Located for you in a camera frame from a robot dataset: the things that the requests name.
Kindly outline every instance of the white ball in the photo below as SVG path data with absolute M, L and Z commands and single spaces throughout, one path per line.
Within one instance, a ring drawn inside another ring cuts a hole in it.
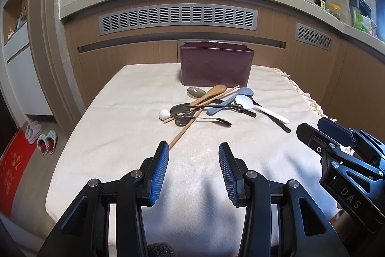
M 162 109 L 159 111 L 159 119 L 166 120 L 170 117 L 170 111 L 168 109 Z

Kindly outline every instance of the ventilation grille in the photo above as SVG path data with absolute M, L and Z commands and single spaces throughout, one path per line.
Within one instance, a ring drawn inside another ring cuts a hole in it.
M 257 29 L 258 11 L 213 4 L 167 4 L 131 8 L 99 17 L 100 35 L 141 27 L 212 25 Z
M 300 23 L 297 23 L 294 39 L 329 51 L 332 46 L 332 39 L 326 34 Z

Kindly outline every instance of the wooden chopstick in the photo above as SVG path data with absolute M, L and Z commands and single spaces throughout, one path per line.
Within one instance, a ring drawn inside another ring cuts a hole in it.
M 201 108 L 197 111 L 197 113 L 195 113 L 194 117 L 197 117 L 201 114 L 201 112 L 203 111 L 204 108 Z M 187 131 L 187 129 L 191 126 L 191 124 L 193 124 L 194 122 L 194 118 L 192 118 L 184 127 L 183 129 L 178 133 L 178 135 L 176 137 L 174 137 L 174 139 L 170 142 L 169 144 L 169 149 L 173 148 L 173 146 L 176 144 L 176 142 L 182 137 L 182 135 Z
M 210 99 L 204 101 L 203 103 L 197 104 L 197 106 L 204 106 L 204 105 L 207 105 L 207 104 L 211 103 L 213 100 L 218 99 L 218 98 L 220 98 L 220 97 L 222 97 L 222 96 L 225 96 L 225 95 L 231 93 L 233 90 L 235 90 L 235 89 L 238 88 L 238 87 L 239 87 L 239 86 L 235 86 L 235 87 L 233 87 L 233 88 L 231 88 L 231 89 L 229 89 L 229 90 L 227 90 L 227 91 L 224 91 L 223 93 L 221 93 L 221 94 L 219 94 L 219 95 L 217 95 L 217 96 L 211 97 Z M 175 119 L 174 117 L 167 118 L 166 120 L 163 121 L 163 123 L 170 122 L 170 121 L 172 121 L 172 120 L 174 120 L 174 119 Z

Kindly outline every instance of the slipper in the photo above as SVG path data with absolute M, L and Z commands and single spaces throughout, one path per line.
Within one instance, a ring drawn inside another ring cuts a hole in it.
M 47 145 L 45 143 L 46 136 L 45 134 L 40 134 L 39 138 L 37 139 L 36 146 L 39 148 L 42 155 L 46 155 L 48 153 Z
M 45 144 L 47 146 L 48 154 L 51 155 L 55 151 L 57 141 L 57 134 L 54 130 L 48 132 L 45 138 Z
M 35 120 L 35 121 L 32 121 L 32 122 L 30 122 L 30 123 L 27 124 L 27 126 L 26 126 L 26 132 L 25 132 L 25 134 L 24 134 L 24 136 L 26 137 L 26 139 L 29 139 L 29 132 L 31 131 L 31 126 L 33 126 L 33 125 L 37 125 L 37 121 L 36 121 L 36 120 Z
M 28 143 L 34 143 L 42 132 L 43 127 L 40 124 L 32 125 L 29 130 Z

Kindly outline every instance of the white tablecloth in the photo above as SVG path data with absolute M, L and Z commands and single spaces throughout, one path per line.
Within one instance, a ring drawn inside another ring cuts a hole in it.
M 235 208 L 228 199 L 218 161 L 222 142 L 267 179 L 298 180 L 328 218 L 338 211 L 318 183 L 319 155 L 296 137 L 299 124 L 316 127 L 315 113 L 274 69 L 252 66 L 248 87 L 255 101 L 289 119 L 292 132 L 287 134 L 261 113 L 256 118 L 229 110 L 217 113 L 233 123 L 231 128 L 196 121 L 170 151 L 158 201 L 152 208 L 142 208 L 148 244 L 167 242 L 179 256 L 237 255 L 245 208 Z M 154 155 L 160 141 L 170 143 L 181 130 L 174 122 L 163 124 L 159 110 L 191 101 L 180 82 L 179 64 L 123 67 L 94 99 L 68 140 L 48 191 L 48 214 L 57 221 L 88 180 L 113 181 L 138 169 L 143 159 Z M 115 214 L 111 205 L 111 256 L 116 254 Z M 273 211 L 273 243 L 277 242 L 276 217 Z

